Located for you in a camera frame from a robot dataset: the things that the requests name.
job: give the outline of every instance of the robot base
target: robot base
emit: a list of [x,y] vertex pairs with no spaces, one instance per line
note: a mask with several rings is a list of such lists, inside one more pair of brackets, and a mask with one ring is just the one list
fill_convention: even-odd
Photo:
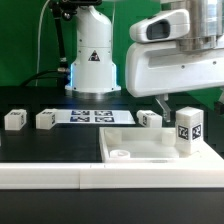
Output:
[[79,92],[74,90],[65,89],[65,95],[75,98],[81,98],[85,100],[107,100],[112,97],[120,96],[121,90],[115,90],[112,92],[104,92],[104,93],[88,93],[88,92]]

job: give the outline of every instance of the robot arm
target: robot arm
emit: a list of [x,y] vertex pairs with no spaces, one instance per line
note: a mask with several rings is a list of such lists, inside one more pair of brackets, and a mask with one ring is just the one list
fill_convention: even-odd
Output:
[[161,0],[168,11],[130,28],[126,86],[135,97],[224,86],[222,0]]

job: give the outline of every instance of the black and white marker card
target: black and white marker card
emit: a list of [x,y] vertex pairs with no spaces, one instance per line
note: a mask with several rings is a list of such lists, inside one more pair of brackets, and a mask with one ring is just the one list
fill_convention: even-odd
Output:
[[113,117],[95,117],[96,123],[114,123]]
[[90,122],[90,117],[76,117],[73,116],[70,118],[70,122],[75,122],[75,123],[89,123]]
[[89,110],[73,110],[71,115],[89,116],[90,115],[90,111]]
[[111,110],[96,110],[94,112],[95,116],[113,116],[113,112]]

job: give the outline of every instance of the white tray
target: white tray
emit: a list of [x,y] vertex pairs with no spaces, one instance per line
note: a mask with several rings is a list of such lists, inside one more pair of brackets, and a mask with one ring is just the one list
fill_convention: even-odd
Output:
[[223,161],[204,141],[198,144],[198,152],[184,154],[175,147],[164,144],[164,132],[174,128],[100,128],[100,150],[105,163],[167,163],[197,160]]

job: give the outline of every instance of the black cable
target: black cable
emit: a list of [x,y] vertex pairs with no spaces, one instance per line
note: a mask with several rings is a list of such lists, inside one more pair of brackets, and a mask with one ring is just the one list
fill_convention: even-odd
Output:
[[58,72],[57,70],[46,70],[46,71],[43,71],[43,72],[39,72],[33,76],[31,76],[29,79],[25,80],[24,82],[22,82],[20,84],[21,87],[24,87],[26,86],[29,82],[33,81],[33,80],[36,80],[38,79],[40,76],[42,75],[45,75],[45,74],[48,74],[48,73],[56,73]]

